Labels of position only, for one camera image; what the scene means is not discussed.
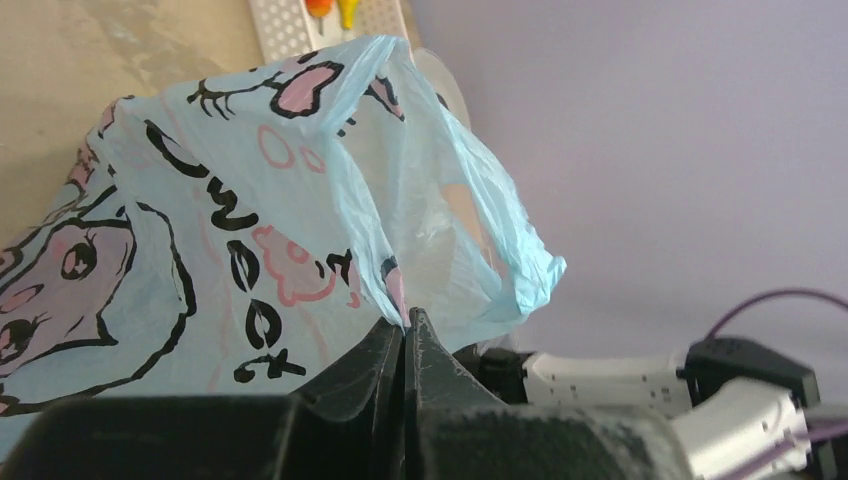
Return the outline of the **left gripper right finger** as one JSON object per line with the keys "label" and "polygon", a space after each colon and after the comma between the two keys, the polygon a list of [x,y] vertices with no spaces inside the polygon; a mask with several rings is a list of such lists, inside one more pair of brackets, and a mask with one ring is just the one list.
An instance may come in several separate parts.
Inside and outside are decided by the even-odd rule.
{"label": "left gripper right finger", "polygon": [[506,404],[439,340],[427,312],[414,307],[405,336],[405,460],[409,479],[483,479],[484,434],[472,418]]}

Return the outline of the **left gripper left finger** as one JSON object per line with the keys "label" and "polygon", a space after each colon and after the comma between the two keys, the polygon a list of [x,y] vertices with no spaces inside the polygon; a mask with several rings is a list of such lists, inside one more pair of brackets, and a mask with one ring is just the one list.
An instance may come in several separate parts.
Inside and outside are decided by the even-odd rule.
{"label": "left gripper left finger", "polygon": [[404,332],[378,320],[296,391],[293,479],[400,479]]}

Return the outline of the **blue printed plastic bag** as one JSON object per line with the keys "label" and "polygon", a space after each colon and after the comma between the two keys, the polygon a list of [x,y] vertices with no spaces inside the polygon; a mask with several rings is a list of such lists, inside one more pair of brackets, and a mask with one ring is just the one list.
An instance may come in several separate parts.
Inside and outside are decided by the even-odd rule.
{"label": "blue printed plastic bag", "polygon": [[1,252],[1,452],[74,397],[289,393],[412,307],[488,341],[565,269],[402,38],[122,97]]}

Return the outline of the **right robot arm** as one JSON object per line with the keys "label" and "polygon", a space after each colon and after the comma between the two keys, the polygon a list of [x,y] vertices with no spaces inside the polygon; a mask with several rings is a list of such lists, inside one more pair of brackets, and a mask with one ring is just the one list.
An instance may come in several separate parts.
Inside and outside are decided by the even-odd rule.
{"label": "right robot arm", "polygon": [[508,404],[632,405],[667,417],[697,479],[847,476],[847,409],[821,403],[814,370],[742,337],[687,353],[568,359],[471,345],[459,362]]}

